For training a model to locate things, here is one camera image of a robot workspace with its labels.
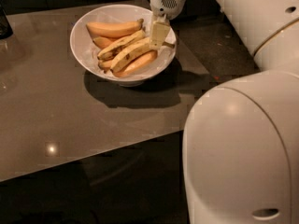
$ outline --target countertop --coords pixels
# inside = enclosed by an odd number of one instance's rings
[[[182,131],[209,89],[208,71],[181,39],[168,68],[138,87],[86,71],[69,36],[100,6],[8,16],[14,35],[0,40],[1,181]]]

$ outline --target black cup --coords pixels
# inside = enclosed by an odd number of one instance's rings
[[[0,4],[0,39],[8,38],[13,34],[11,26],[7,20],[7,15]]]

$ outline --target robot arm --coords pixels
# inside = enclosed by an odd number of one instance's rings
[[[150,46],[159,49],[165,41],[169,30],[169,20],[179,15],[186,0],[150,0],[152,10],[151,28],[149,32]]]

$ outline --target screw hole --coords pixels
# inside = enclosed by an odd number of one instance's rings
[[[271,220],[279,216],[279,211],[276,208],[260,209],[252,213],[257,220]]]
[[[288,7],[288,8],[286,9],[286,12],[287,12],[287,13],[293,13],[295,10],[296,10],[296,7]]]

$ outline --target table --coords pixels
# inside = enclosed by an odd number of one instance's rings
[[[147,0],[123,3],[149,8]],[[8,16],[14,35],[0,40],[1,181],[182,131],[208,90],[208,71],[180,39],[175,60],[141,86],[87,72],[69,36],[103,5]]]

